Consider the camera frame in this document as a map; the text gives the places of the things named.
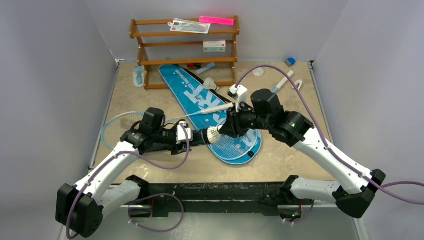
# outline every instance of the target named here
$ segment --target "tabletop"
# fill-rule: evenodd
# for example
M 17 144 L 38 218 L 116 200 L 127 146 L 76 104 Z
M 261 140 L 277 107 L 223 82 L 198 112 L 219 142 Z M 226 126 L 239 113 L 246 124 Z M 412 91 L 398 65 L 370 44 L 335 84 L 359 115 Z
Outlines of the tabletop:
M 286 66 L 283 62 L 238 62 L 235 65 L 237 79 L 249 69 L 260 64 L 271 64 L 281 68 L 286 73 L 293 70 L 293 80 L 303 80 L 300 92 L 324 131 L 324 135 L 329 139 L 307 62 L 297 62 L 292 67 Z M 120 63 L 106 121 L 126 112 L 144 112 L 150 107 L 162 109 L 167 119 L 185 115 L 169 89 L 145 90 L 143 87 L 135 87 L 133 85 L 133 68 L 135 66 L 135 62 L 124 61 Z M 152 67 L 150 84 L 164 83 L 157 69 L 157 67 Z M 211 77 L 216 81 L 230 81 L 230 65 L 217 64 L 214 68 L 200 74 L 199 77 L 202 79 Z M 282 78 L 282 74 L 276 70 L 264 68 L 263 76 L 257 77 L 250 73 L 243 80 L 242 85 L 251 94 L 259 89 L 274 89 Z M 226 95 L 228 88 L 221 87 L 218 93 Z M 286 111 L 296 111 L 311 119 L 289 82 L 281 88 L 277 95 Z M 198 146 L 194 147 L 189 153 L 185 164 L 177 169 L 160 169 L 140 159 L 124 170 L 115 183 L 122 183 L 131 175 L 136 175 L 150 183 L 280 182 L 285 181 L 290 175 L 299 175 L 314 180 L 334 179 L 303 153 L 276 141 L 268 131 L 261 130 L 261 135 L 261 149 L 253 160 L 244 165 L 228 165 L 216 158 L 208 147 Z M 112 149 L 100 143 L 95 165 L 101 163 L 111 151 Z M 146 153 L 145 156 L 160 165 L 171 167 L 179 164 L 184 159 L 185 154 L 172 156 L 170 152 L 154 152 Z

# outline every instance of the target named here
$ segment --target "racket handle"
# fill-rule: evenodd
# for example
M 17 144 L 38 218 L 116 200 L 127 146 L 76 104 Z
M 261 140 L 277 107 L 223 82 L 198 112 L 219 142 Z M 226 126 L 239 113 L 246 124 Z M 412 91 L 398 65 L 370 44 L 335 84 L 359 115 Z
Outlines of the racket handle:
M 232 108 L 233 106 L 234 106 L 234 104 L 232 102 L 230 102 L 230 103 L 227 103 L 225 105 L 203 109 L 203 110 L 201 110 L 201 114 L 216 113 L 216 112 L 220 112 L 220 111 Z

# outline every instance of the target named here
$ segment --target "white wall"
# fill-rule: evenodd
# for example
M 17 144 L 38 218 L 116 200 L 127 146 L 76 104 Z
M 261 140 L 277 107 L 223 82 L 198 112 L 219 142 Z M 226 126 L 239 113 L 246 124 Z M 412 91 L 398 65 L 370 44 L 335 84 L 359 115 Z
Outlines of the white wall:
M 424 182 L 424 2 L 351 0 L 314 64 L 335 144 L 387 174 Z M 391 191 L 424 200 L 424 189 Z M 364 216 L 371 240 L 424 236 L 424 206 L 377 193 Z
M 237 39 L 240 60 L 277 60 L 293 56 L 314 60 L 344 9 L 347 0 L 90 0 L 88 7 L 115 58 L 135 60 L 137 41 L 130 39 L 131 19 L 228 17 L 238 15 Z M 146 41 L 174 41 L 145 38 Z M 156 59 L 175 58 L 175 51 L 189 49 L 150 48 Z M 191 57 L 199 57 L 197 51 Z
M 52 240 L 87 173 L 116 71 L 82 0 L 0 1 L 0 239 Z

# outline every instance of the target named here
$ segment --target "pink highlighter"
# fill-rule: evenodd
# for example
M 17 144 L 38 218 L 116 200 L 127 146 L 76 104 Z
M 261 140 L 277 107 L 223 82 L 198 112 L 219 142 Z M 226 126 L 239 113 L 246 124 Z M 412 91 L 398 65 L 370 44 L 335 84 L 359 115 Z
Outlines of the pink highlighter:
M 199 22 L 208 24 L 234 25 L 234 19 L 211 16 L 200 16 Z

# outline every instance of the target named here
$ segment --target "wooden shelf leg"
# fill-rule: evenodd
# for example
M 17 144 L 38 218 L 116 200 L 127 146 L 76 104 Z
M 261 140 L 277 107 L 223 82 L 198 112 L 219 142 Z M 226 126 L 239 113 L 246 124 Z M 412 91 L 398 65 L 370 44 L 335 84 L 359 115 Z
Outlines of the wooden shelf leg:
M 149 74 L 150 74 L 150 66 L 144 66 L 144 89 L 147 90 L 149 86 Z
M 232 81 L 234 82 L 234 84 L 236 84 L 237 80 L 236 80 L 236 63 L 235 62 L 231 63 L 231 73 L 232 73 Z

